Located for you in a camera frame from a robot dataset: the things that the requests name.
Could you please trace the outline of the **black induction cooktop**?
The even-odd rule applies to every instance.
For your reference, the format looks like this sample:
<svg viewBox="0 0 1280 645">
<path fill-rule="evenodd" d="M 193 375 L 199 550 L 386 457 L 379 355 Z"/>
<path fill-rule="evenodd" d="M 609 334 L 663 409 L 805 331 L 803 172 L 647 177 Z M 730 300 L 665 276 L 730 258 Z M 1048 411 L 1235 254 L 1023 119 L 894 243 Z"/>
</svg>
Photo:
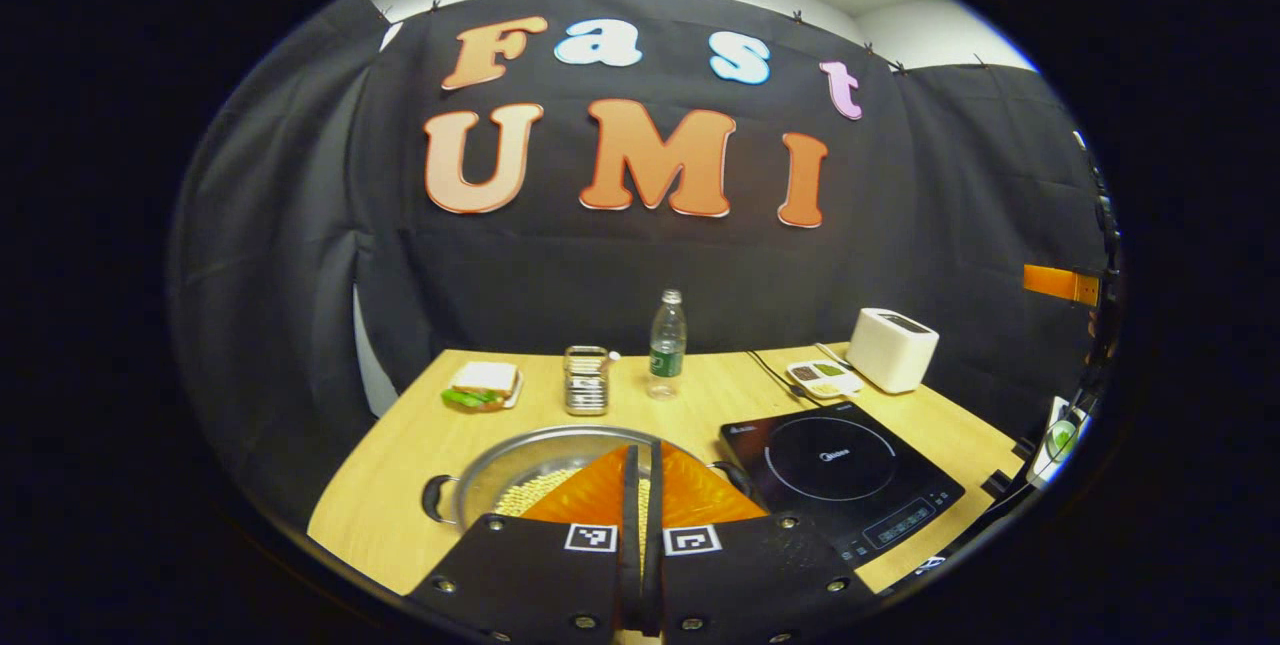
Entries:
<svg viewBox="0 0 1280 645">
<path fill-rule="evenodd" d="M 852 567 L 905 543 L 965 494 L 851 402 L 726 424 L 719 444 L 759 506 L 809 520 Z"/>
</svg>

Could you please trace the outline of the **steel pot with black handles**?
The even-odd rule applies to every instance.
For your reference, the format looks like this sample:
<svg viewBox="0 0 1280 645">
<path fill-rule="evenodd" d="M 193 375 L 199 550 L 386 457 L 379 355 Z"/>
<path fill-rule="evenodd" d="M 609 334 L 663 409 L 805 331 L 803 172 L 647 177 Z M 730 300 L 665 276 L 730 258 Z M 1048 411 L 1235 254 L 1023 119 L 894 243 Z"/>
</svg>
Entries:
<svg viewBox="0 0 1280 645">
<path fill-rule="evenodd" d="M 733 465 L 705 463 L 660 436 L 612 426 L 557 426 L 511 436 L 465 468 L 422 488 L 428 518 L 460 530 L 492 509 L 509 486 L 554 468 L 580 468 L 518 518 L 552 523 L 616 526 L 625 507 L 641 517 L 662 509 L 659 525 L 673 529 L 763 517 Z"/>
</svg>

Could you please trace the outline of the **white green printed card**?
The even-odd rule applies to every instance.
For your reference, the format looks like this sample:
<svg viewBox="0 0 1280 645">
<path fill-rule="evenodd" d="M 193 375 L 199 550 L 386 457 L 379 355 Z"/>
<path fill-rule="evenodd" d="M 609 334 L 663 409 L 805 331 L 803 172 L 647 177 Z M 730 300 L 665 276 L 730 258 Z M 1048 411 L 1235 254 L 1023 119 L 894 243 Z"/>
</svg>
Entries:
<svg viewBox="0 0 1280 645">
<path fill-rule="evenodd" d="M 1088 430 L 1091 417 L 1078 404 L 1070 404 L 1055 395 L 1050 407 L 1047 426 L 1027 471 L 1032 488 L 1046 488 L 1071 457 L 1080 436 Z"/>
</svg>

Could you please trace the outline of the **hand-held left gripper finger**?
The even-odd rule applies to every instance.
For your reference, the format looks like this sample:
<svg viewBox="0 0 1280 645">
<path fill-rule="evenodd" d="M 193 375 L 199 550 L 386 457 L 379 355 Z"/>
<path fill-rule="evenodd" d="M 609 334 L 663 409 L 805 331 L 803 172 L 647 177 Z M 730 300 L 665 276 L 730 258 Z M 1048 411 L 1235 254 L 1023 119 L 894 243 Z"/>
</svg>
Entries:
<svg viewBox="0 0 1280 645">
<path fill-rule="evenodd" d="M 814 644 L 877 595 L 817 529 L 768 513 L 732 465 L 650 450 L 643 635 L 662 644 Z"/>
<path fill-rule="evenodd" d="M 614 641 L 639 627 L 640 453 L 607 459 L 603 511 L 485 513 L 407 600 L 477 641 Z"/>
</svg>

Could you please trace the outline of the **white divided dish with beans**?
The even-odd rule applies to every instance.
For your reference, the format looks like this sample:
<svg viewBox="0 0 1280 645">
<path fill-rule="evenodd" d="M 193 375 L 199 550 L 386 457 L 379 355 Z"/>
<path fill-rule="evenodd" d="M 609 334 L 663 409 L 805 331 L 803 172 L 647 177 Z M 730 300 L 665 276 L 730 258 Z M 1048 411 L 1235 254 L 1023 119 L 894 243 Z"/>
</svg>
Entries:
<svg viewBox="0 0 1280 645">
<path fill-rule="evenodd" d="M 803 386 L 806 394 L 822 401 L 850 398 L 858 395 L 865 386 L 856 372 L 829 360 L 788 363 L 785 372 L 796 385 Z"/>
</svg>

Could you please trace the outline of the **pile of yellow soybeans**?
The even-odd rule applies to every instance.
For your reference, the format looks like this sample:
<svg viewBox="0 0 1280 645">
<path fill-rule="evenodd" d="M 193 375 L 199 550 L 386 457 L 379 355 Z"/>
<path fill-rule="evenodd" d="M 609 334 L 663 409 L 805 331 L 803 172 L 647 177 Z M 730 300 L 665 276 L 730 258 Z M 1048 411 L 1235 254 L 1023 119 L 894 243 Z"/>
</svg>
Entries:
<svg viewBox="0 0 1280 645">
<path fill-rule="evenodd" d="M 499 495 L 492 512 L 499 516 L 522 516 L 579 471 L 580 468 L 554 468 L 552 472 L 512 485 Z"/>
</svg>

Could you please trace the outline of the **clear plastic water bottle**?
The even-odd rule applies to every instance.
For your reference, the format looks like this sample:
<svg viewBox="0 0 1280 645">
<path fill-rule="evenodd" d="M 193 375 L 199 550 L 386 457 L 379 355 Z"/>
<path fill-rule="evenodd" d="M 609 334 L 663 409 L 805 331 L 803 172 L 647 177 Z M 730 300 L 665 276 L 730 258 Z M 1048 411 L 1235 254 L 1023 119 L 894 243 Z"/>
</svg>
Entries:
<svg viewBox="0 0 1280 645">
<path fill-rule="evenodd" d="M 649 398 L 655 401 L 676 398 L 687 343 L 689 326 L 684 312 L 684 297 L 680 291 L 666 289 L 650 328 L 646 385 Z"/>
</svg>

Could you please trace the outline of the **sandwich with lettuce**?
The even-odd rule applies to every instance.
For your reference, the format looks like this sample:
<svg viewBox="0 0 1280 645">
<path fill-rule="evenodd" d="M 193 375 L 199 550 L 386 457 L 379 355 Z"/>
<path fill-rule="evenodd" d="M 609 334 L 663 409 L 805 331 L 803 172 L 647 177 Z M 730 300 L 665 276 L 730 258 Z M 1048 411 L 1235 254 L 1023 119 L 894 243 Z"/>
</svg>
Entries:
<svg viewBox="0 0 1280 645">
<path fill-rule="evenodd" d="M 440 393 L 445 407 L 488 413 L 513 410 L 524 386 L 516 363 L 472 361 L 454 372 L 449 386 Z"/>
</svg>

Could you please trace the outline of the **white toaster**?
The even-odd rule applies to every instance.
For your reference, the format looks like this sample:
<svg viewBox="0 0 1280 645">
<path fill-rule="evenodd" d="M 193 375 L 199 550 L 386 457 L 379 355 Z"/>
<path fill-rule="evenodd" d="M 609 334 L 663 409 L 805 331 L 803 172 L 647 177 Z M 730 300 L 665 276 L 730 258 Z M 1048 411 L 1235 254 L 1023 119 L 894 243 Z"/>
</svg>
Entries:
<svg viewBox="0 0 1280 645">
<path fill-rule="evenodd" d="M 887 394 L 911 393 L 923 384 L 940 334 L 890 308 L 860 308 L 845 360 Z"/>
</svg>

